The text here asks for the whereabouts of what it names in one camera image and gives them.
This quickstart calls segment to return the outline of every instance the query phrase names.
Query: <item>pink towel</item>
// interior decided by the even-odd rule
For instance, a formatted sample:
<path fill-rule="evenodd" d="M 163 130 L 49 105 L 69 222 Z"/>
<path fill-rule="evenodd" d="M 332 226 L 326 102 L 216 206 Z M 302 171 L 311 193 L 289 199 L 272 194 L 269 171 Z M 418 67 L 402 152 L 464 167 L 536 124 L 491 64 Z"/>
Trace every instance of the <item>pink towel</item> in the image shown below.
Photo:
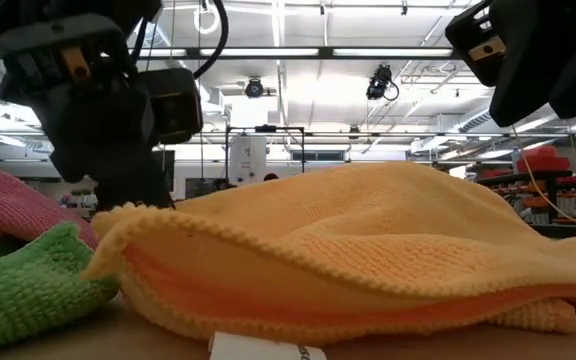
<path fill-rule="evenodd" d="M 0 234 L 31 241 L 60 222 L 79 224 L 80 238 L 91 248 L 98 240 L 90 224 L 19 179 L 0 171 Z"/>

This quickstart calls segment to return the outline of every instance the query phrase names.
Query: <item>white label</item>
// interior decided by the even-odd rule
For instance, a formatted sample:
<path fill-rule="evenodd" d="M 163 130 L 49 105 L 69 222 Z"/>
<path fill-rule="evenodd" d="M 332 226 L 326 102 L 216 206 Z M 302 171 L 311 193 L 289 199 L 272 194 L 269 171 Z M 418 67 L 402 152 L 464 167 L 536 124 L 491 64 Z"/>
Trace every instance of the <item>white label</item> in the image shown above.
<path fill-rule="evenodd" d="M 220 332 L 210 351 L 210 360 L 326 360 L 321 349 Z"/>

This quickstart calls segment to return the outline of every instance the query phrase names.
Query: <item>green towel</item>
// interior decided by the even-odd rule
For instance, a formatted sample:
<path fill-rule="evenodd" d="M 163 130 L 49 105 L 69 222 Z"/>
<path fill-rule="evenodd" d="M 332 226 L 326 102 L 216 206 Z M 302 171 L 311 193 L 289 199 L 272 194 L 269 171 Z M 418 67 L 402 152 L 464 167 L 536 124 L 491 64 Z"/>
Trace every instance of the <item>green towel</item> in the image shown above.
<path fill-rule="evenodd" d="M 74 224 L 61 224 L 21 247 L 0 238 L 0 346 L 82 318 L 111 300 L 114 279 L 84 281 L 92 257 Z"/>

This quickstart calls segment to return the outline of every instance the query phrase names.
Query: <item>label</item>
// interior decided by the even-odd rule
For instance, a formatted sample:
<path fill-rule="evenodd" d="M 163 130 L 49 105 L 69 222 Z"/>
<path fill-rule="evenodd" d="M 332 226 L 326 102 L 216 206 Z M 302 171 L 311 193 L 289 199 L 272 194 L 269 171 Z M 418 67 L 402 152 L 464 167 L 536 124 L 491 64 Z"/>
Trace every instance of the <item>label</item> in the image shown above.
<path fill-rule="evenodd" d="M 321 349 L 220 332 L 210 352 L 210 360 L 326 360 Z"/>

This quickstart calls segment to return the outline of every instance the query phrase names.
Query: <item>microfiber cloth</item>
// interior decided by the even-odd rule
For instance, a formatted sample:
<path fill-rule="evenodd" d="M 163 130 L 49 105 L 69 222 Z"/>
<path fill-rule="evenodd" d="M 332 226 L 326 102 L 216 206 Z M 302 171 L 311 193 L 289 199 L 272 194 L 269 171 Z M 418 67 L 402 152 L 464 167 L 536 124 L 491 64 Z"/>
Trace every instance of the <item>microfiber cloth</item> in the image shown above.
<path fill-rule="evenodd" d="M 576 331 L 576 238 L 411 163 L 346 165 L 93 219 L 86 277 L 119 274 L 152 322 L 302 344 L 476 323 Z"/>
<path fill-rule="evenodd" d="M 62 221 L 79 224 L 81 240 L 93 249 L 97 247 L 98 240 L 90 224 L 0 171 L 0 234 L 31 241 Z"/>
<path fill-rule="evenodd" d="M 80 278 L 92 250 L 74 224 L 30 243 L 14 240 L 0 237 L 0 346 L 81 318 L 117 294 L 113 279 Z"/>

